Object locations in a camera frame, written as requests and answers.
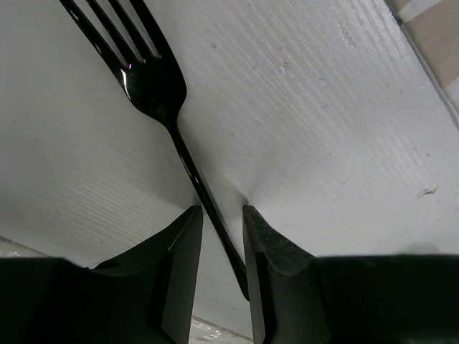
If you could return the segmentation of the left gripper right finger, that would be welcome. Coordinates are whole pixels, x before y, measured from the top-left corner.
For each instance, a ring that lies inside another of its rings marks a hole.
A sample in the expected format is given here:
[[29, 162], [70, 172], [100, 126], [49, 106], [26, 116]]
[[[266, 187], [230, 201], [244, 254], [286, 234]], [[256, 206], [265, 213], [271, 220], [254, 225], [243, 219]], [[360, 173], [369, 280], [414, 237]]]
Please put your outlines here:
[[244, 206], [256, 343], [456, 343], [458, 257], [315, 257]]

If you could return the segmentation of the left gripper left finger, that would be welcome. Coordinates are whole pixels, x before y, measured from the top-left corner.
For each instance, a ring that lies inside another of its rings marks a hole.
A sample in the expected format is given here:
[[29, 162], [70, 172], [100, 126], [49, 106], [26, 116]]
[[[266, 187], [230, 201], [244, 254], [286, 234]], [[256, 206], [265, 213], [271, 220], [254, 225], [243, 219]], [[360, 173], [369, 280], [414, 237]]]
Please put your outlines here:
[[203, 213], [89, 269], [63, 258], [1, 260], [3, 343], [187, 343]]

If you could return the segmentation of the black fork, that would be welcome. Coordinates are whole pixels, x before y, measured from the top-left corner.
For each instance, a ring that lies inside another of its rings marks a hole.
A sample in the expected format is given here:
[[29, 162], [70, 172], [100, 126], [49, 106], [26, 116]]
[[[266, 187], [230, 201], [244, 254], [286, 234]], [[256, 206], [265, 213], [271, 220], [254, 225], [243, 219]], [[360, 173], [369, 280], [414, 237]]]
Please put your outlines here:
[[138, 56], [128, 46], [98, 2], [89, 1], [88, 5], [121, 53], [119, 57], [74, 1], [63, 1], [62, 5], [107, 64], [132, 105], [144, 115], [158, 121], [169, 132], [181, 162], [222, 243], [241, 293], [248, 298], [245, 263], [238, 254], [225, 228], [219, 209], [179, 131], [178, 116], [186, 99], [184, 76], [174, 53], [145, 2], [132, 1], [131, 5], [157, 50], [157, 55], [154, 55], [148, 47], [137, 26], [119, 1], [111, 1], [110, 5], [133, 40], [139, 52]]

